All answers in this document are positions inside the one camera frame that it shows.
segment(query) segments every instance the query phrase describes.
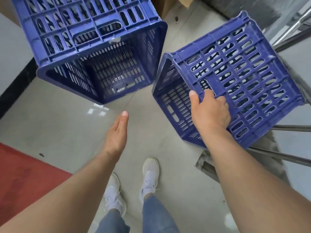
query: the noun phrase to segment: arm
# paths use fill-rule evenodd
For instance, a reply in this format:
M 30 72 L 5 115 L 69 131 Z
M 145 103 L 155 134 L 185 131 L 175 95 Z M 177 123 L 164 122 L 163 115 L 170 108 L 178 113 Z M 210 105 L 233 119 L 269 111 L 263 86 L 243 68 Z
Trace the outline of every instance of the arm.
M 311 202 L 268 172 L 226 130 L 224 97 L 190 92 L 192 120 L 212 154 L 232 216 L 244 232 L 310 232 Z
M 115 164 L 125 148 L 128 113 L 124 111 L 122 114 L 109 129 L 104 148 L 98 156 L 5 223 L 0 233 L 86 233 Z

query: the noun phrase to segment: foot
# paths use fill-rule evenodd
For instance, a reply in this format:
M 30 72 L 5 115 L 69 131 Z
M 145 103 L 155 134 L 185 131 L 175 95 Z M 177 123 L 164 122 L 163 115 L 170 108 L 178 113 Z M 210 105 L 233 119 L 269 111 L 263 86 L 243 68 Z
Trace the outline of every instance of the foot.
M 141 191 L 139 192 L 139 199 L 143 204 L 146 194 L 156 193 L 156 186 L 158 184 L 160 174 L 160 166 L 158 161 L 155 158 L 146 159 L 142 167 L 142 174 L 144 176 L 144 180 L 142 182 Z
M 126 204 L 124 199 L 120 196 L 120 180 L 115 173 L 112 173 L 109 178 L 104 193 L 104 199 L 108 211 L 115 208 L 119 210 L 121 216 L 125 215 Z

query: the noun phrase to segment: pant leg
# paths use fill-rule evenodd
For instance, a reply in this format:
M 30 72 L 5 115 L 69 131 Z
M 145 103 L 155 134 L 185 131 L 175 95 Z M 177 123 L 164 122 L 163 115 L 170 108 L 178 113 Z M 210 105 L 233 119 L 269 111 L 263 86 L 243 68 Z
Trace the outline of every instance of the pant leg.
M 95 233 L 129 233 L 130 227 L 125 224 L 118 210 L 110 210 L 100 221 Z
M 142 232 L 179 233 L 174 219 L 154 195 L 151 195 L 144 201 L 142 208 Z

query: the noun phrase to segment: basket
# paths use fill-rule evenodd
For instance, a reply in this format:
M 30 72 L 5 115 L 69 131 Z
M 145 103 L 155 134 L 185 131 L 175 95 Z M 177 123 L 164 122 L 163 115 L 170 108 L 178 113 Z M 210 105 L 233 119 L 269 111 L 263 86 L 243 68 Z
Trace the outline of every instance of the basket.
M 167 24 L 150 0 L 12 0 L 37 76 L 98 104 L 153 83 Z
M 174 53 L 165 53 L 153 96 L 179 136 L 206 147 L 193 125 L 189 91 L 225 96 L 228 131 L 249 147 L 304 98 L 246 11 Z

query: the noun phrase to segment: fingernail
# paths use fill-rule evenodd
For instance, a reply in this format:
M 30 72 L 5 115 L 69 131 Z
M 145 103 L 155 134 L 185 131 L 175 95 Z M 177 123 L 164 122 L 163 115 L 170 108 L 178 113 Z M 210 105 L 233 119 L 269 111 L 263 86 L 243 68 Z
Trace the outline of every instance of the fingernail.
M 128 112 L 127 111 L 123 111 L 122 112 L 122 116 L 128 116 Z
M 195 95 L 195 94 L 196 94 L 195 91 L 189 91 L 189 96 L 193 96 L 193 95 Z

